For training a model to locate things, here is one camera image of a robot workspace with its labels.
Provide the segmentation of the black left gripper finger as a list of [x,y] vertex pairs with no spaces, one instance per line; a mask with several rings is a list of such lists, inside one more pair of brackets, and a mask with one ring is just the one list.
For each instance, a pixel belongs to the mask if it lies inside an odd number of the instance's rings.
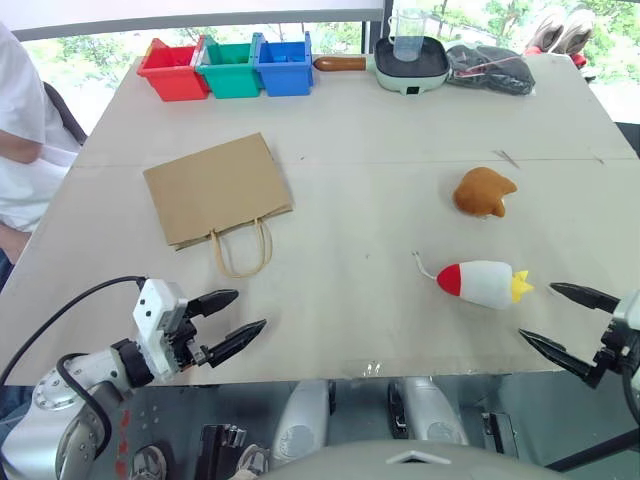
[[209,317],[234,302],[239,296],[239,292],[234,289],[215,290],[208,294],[192,299],[187,304],[187,316],[194,318],[197,316]]
[[204,362],[211,368],[226,362],[242,350],[244,350],[267,325],[265,319],[246,324],[230,334],[214,347],[202,347]]

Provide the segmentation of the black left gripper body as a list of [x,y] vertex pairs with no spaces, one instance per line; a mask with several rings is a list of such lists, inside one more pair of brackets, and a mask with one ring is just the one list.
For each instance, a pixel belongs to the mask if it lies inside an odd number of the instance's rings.
[[193,299],[187,303],[185,311],[179,313],[165,329],[164,338],[179,371],[206,363],[206,349],[197,344],[195,337],[198,331],[192,322],[193,317],[203,315],[202,299]]

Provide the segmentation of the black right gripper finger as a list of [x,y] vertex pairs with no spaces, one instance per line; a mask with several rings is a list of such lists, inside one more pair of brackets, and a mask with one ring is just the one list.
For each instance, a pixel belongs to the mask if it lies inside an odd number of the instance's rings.
[[594,367],[569,354],[565,347],[537,333],[519,329],[522,338],[547,360],[578,377],[583,383],[595,388],[599,379],[593,376]]
[[589,309],[613,314],[620,300],[599,290],[565,282],[552,282],[549,287],[569,300]]

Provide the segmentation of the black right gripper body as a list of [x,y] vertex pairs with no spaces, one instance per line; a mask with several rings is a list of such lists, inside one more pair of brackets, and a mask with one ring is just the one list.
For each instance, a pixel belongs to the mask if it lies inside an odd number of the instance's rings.
[[611,320],[605,329],[601,343],[602,347],[594,356],[594,380],[593,388],[597,388],[607,371],[622,374],[625,355],[623,349],[629,343],[631,329],[626,322]]

